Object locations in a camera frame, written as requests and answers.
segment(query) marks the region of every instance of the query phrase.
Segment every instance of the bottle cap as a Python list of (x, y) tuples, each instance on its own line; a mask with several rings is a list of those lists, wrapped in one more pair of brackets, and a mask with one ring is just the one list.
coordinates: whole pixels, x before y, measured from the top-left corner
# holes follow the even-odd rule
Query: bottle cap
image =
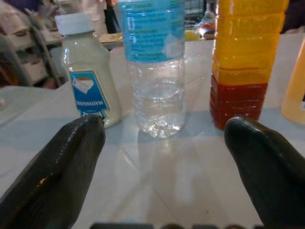
[(91, 26), (91, 20), (84, 13), (55, 16), (55, 21), (61, 35), (72, 35), (94, 31)]

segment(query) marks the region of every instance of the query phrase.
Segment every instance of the plastic bottle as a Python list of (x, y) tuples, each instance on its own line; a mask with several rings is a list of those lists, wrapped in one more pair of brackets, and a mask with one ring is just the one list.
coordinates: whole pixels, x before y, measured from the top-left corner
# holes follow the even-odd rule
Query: plastic bottle
[(140, 130), (169, 137), (184, 124), (184, 0), (120, 0)]
[(259, 118), (288, 2), (217, 2), (210, 110), (218, 128), (236, 115)]
[(282, 114), (292, 122), (305, 125), (305, 38), (282, 104)]
[(98, 114), (105, 127), (118, 123), (122, 107), (109, 68), (109, 52), (92, 36), (83, 13), (55, 17), (62, 42), (62, 67), (72, 84), (80, 116)]

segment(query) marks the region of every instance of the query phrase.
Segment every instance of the plastic water bottle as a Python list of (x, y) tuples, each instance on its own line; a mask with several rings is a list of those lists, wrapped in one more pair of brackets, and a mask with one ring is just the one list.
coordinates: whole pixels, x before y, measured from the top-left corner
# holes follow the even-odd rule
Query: plastic water bottle
[(166, 138), (184, 124), (184, 0), (120, 0), (140, 130)]

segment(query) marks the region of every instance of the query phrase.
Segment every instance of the table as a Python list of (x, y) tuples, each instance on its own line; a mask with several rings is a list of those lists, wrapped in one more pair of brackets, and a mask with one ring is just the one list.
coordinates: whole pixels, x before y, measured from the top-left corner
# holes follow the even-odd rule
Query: table
[(52, 90), (37, 87), (6, 86), (0, 88), (0, 99), (5, 100), (5, 106), (0, 108), (0, 128), (52, 92)]
[(123, 46), (123, 41), (119, 41), (119, 42), (107, 42), (107, 43), (102, 43), (102, 45), (106, 49), (112, 50), (112, 49), (117, 48), (117, 47), (122, 47)]
[[(260, 122), (282, 133), (305, 156), (305, 128), (284, 119), (279, 106), (304, 34), (281, 37)], [(123, 121), (107, 140), (73, 229), (94, 222), (239, 224), (261, 221), (209, 112), (212, 41), (186, 44), (187, 116), (180, 133), (154, 139), (138, 131), (124, 49), (111, 52)], [(63, 85), (0, 129), (0, 195), (64, 124), (77, 118), (71, 88)]]

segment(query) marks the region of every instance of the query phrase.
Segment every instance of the blue bottle label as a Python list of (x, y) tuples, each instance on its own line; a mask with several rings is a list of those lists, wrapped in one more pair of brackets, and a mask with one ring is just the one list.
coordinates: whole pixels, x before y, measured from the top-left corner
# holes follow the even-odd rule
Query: blue bottle label
[(158, 63), (184, 55), (184, 0), (119, 3), (126, 59)]
[(91, 114), (106, 117), (104, 110), (109, 110), (109, 106), (94, 72), (73, 72), (70, 78), (80, 117)]

